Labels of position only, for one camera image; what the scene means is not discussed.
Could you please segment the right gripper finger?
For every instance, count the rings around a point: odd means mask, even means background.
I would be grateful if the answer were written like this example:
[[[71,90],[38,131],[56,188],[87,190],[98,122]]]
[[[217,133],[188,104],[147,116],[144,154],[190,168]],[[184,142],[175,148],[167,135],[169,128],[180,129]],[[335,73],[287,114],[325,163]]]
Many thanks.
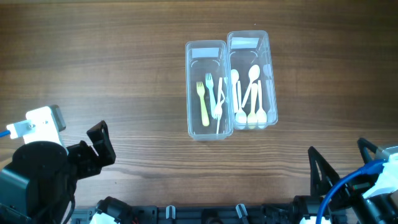
[[[359,138],[357,144],[365,164],[379,159],[379,155],[377,154],[379,148],[375,144],[365,138]]]
[[[340,177],[313,146],[308,149],[308,159],[310,162],[310,195],[313,197],[326,195],[340,180]]]

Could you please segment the thin white plastic spoon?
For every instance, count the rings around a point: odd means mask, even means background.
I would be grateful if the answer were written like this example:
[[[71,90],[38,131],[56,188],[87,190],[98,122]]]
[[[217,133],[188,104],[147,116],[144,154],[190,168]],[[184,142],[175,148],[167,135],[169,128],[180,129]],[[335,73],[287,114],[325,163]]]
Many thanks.
[[[258,90],[258,99],[259,99],[259,109],[256,112],[257,121],[259,123],[267,123],[267,114],[262,106],[262,84],[260,80],[257,83],[257,87],[258,87],[257,90]]]

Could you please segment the yellow plastic spoon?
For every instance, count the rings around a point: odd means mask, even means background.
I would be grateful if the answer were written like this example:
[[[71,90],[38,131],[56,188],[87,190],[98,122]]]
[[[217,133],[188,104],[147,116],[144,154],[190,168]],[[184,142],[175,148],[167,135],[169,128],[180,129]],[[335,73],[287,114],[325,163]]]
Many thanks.
[[[250,124],[251,126],[254,126],[254,124],[257,123],[257,116],[255,112],[257,91],[258,91],[258,86],[256,83],[253,83],[251,85],[251,109],[250,113],[248,114],[248,124]]]

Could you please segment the yellow plastic fork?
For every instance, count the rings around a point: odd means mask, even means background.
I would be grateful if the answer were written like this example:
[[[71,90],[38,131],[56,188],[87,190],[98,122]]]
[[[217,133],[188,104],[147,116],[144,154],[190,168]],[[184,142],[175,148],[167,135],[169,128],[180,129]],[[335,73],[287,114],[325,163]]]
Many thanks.
[[[210,120],[205,104],[205,87],[203,82],[197,82],[197,94],[200,98],[201,122],[203,126],[207,127],[210,125]]]

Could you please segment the curved white plastic fork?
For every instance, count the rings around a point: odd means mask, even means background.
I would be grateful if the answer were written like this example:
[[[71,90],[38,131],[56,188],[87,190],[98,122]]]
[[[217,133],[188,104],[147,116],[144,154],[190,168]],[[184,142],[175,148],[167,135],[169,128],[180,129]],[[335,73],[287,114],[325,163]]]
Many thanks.
[[[218,101],[216,104],[217,134],[226,134],[229,126],[228,114],[228,79],[220,78],[218,82]]]

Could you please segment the light blue plastic fork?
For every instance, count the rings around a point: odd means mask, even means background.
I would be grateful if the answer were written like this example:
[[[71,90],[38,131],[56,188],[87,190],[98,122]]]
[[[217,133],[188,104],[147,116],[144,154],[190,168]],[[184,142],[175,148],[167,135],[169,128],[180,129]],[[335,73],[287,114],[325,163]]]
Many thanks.
[[[205,85],[209,91],[211,116],[213,119],[216,119],[216,115],[215,115],[216,100],[215,100],[215,94],[214,94],[214,82],[213,82],[213,77],[212,77],[211,73],[205,74]]]

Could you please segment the white spoon diagonal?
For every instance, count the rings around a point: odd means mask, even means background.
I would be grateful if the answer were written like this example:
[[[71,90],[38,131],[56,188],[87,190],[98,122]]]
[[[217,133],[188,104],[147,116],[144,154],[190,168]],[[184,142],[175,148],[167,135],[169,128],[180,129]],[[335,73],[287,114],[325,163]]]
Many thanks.
[[[246,106],[250,91],[251,91],[251,85],[253,84],[253,82],[255,80],[257,80],[260,76],[260,67],[259,65],[253,65],[249,71],[248,71],[248,77],[249,77],[249,84],[248,87],[246,89],[244,98],[243,98],[243,102],[242,102],[242,107]]]

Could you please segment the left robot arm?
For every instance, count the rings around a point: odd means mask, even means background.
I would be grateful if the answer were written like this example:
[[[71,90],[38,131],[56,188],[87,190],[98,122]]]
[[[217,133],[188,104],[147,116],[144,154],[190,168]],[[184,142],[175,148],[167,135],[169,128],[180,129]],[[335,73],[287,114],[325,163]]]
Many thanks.
[[[18,148],[1,170],[1,223],[67,223],[75,209],[76,183],[114,164],[108,126],[100,121],[85,141],[63,147],[34,141]]]

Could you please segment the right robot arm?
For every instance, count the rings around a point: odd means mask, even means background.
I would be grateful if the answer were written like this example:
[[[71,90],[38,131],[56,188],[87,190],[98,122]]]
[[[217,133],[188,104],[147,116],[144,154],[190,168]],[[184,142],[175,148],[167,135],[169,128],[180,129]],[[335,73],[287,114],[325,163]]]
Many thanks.
[[[342,223],[351,208],[358,223],[397,223],[397,146],[357,141],[362,167],[340,177],[314,148],[308,149],[310,195],[296,196],[291,223]]]

